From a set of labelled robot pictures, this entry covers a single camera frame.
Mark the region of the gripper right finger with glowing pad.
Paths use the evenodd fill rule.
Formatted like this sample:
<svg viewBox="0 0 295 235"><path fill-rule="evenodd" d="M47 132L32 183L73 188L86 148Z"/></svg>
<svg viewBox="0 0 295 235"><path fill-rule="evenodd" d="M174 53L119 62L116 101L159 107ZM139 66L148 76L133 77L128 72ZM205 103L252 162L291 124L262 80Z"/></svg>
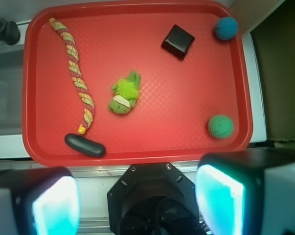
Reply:
<svg viewBox="0 0 295 235"><path fill-rule="evenodd" d="M295 235L295 150L208 153L195 194L214 235Z"/></svg>

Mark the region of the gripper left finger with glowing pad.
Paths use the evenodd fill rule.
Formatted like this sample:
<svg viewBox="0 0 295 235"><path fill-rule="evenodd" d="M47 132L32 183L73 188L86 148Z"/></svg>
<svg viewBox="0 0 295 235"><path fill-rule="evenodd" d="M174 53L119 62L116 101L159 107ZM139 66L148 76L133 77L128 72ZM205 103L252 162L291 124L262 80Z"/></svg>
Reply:
<svg viewBox="0 0 295 235"><path fill-rule="evenodd" d="M75 235L77 180L65 167L0 170L0 235Z"/></svg>

